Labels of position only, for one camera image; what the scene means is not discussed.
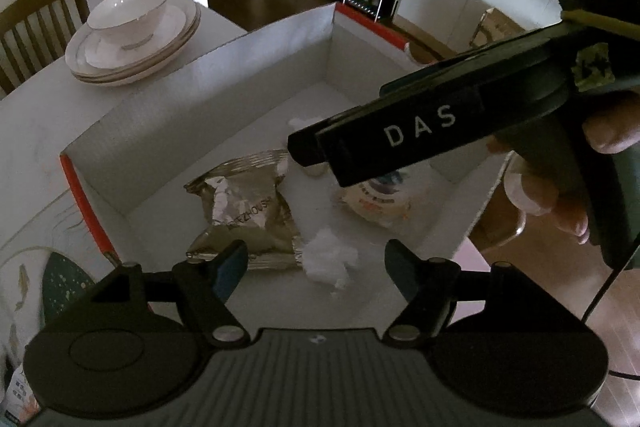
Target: tabletop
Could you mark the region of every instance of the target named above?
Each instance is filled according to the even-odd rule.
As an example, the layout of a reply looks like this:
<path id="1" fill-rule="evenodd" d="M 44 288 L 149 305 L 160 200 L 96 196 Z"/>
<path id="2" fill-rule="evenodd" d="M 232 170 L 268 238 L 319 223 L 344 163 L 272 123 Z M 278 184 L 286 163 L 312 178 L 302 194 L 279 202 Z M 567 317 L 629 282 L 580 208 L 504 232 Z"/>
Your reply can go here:
<path id="1" fill-rule="evenodd" d="M 122 87 L 91 86 L 76 80 L 59 58 L 0 100 L 0 248 L 68 189 L 59 160 L 67 145 L 154 78 L 245 33 L 202 7 L 200 26 L 179 58 L 148 79 Z"/>

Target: gold foil package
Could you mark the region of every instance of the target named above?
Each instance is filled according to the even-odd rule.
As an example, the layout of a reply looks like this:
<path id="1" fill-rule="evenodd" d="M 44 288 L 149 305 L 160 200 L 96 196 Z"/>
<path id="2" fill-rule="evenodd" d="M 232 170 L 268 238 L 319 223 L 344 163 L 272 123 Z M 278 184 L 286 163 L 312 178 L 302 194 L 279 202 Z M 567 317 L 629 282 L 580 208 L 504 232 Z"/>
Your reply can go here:
<path id="1" fill-rule="evenodd" d="M 200 196 L 209 223 L 187 256 L 212 259 L 242 239 L 250 269 L 299 266 L 302 238 L 278 191 L 288 166 L 286 150 L 271 150 L 226 161 L 186 184 L 187 192 Z"/>

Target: wire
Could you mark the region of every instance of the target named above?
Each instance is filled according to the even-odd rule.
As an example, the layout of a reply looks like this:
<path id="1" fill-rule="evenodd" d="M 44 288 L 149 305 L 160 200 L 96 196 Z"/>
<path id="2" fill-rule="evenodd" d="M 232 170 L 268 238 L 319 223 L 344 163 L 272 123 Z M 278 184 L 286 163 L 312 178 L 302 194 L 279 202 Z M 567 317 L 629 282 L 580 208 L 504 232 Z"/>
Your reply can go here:
<path id="1" fill-rule="evenodd" d="M 630 250 L 631 250 L 631 254 L 629 254 L 627 260 L 622 264 L 622 267 L 616 268 L 610 273 L 609 277 L 607 277 L 607 280 L 598 290 L 598 293 L 596 293 L 596 296 L 593 298 L 589 306 L 587 306 L 587 309 L 585 310 L 584 315 L 582 316 L 583 324 L 587 322 L 588 318 L 593 313 L 593 310 L 595 309 L 595 307 L 599 304 L 599 302 L 604 297 L 604 294 L 607 292 L 609 288 L 611 288 L 611 285 L 616 281 L 618 276 L 625 269 L 625 266 L 630 263 L 630 261 L 636 256 L 636 254 L 640 253 L 640 233 L 636 236 L 636 240 L 634 241 L 633 245 L 631 245 Z M 640 381 L 640 375 L 630 375 L 629 373 L 620 373 L 619 371 L 613 371 L 613 370 L 609 370 L 609 374 L 612 377 L 625 378 L 626 380 Z"/>

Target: bowl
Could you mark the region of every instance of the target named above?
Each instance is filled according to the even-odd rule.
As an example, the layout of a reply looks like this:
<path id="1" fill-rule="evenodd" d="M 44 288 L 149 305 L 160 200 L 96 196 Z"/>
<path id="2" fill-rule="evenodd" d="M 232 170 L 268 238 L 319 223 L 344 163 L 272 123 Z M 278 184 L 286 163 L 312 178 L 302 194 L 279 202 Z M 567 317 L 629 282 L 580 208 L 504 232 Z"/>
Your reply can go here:
<path id="1" fill-rule="evenodd" d="M 167 0 L 104 0 L 86 21 L 107 42 L 130 50 L 147 42 L 158 28 Z"/>

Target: human hand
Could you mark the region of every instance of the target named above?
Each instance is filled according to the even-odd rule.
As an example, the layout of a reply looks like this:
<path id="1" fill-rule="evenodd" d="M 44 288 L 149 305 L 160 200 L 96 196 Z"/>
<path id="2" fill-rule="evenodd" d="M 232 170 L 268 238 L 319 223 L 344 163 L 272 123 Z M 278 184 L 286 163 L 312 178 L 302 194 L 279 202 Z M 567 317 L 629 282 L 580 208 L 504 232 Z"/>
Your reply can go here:
<path id="1" fill-rule="evenodd" d="M 640 141 L 640 95 L 625 91 L 603 97 L 603 105 L 582 125 L 591 147 L 602 154 L 615 154 Z M 509 147 L 493 139 L 489 150 L 505 152 Z M 570 233 L 583 245 L 589 240 L 589 220 L 583 201 L 561 196 L 554 182 L 533 173 L 520 157 L 512 159 L 504 175 L 507 197 L 517 208 L 535 216 L 550 214 L 558 229 Z"/>

